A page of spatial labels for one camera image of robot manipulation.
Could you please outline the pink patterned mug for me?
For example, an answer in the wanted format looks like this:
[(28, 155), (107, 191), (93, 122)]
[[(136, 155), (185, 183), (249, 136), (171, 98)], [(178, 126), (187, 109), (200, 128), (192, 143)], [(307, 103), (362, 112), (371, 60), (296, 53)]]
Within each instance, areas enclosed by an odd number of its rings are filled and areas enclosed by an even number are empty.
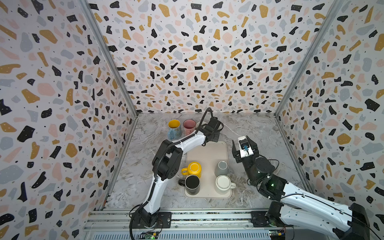
[(196, 122), (192, 119), (185, 120), (183, 122), (183, 128), (184, 128), (185, 135), (187, 136), (195, 131)]

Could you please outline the blue butterfly mug yellow inside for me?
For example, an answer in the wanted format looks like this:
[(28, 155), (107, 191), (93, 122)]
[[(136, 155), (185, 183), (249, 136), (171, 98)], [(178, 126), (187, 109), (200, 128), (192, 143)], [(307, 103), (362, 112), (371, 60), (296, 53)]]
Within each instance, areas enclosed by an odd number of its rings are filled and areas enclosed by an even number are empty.
[(168, 123), (168, 139), (170, 141), (178, 140), (182, 136), (181, 123), (179, 120), (171, 120)]

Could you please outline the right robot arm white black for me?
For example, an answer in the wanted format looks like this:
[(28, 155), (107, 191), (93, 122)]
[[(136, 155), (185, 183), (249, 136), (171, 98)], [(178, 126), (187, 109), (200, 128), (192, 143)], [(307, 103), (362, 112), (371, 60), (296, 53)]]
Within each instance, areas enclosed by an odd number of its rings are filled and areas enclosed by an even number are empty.
[(274, 174), (272, 160), (259, 154), (247, 136), (232, 142), (232, 154), (246, 171), (250, 186), (271, 200), (266, 219), (276, 227), (297, 226), (337, 240), (368, 240), (371, 228), (364, 207), (326, 200)]

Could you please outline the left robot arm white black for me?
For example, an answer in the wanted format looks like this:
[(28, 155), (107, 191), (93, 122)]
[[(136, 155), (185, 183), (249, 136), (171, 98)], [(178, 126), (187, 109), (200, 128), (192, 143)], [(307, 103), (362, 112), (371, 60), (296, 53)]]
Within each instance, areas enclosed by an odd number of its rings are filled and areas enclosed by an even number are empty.
[(204, 147), (208, 142), (218, 142), (223, 128), (224, 124), (217, 117), (211, 117), (207, 124), (200, 122), (197, 129), (186, 137), (176, 141), (162, 142), (152, 161), (151, 187), (144, 202), (132, 213), (131, 227), (150, 228), (157, 223), (163, 194), (168, 181), (177, 174), (182, 156), (196, 147)]

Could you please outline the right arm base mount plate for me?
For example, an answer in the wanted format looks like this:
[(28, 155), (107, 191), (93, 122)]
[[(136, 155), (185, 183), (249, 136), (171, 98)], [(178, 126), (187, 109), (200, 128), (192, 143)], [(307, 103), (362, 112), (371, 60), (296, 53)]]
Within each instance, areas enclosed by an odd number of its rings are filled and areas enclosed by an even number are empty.
[(261, 227), (291, 227), (281, 219), (281, 214), (271, 211), (251, 211), (251, 223), (254, 228)]

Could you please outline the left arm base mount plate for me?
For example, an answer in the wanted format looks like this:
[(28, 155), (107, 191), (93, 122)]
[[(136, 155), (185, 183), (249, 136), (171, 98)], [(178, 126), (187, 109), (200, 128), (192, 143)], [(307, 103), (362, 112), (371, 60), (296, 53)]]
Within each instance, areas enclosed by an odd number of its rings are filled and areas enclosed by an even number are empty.
[(169, 229), (171, 227), (172, 213), (157, 211), (154, 214), (142, 209), (136, 211), (130, 222), (130, 229)]

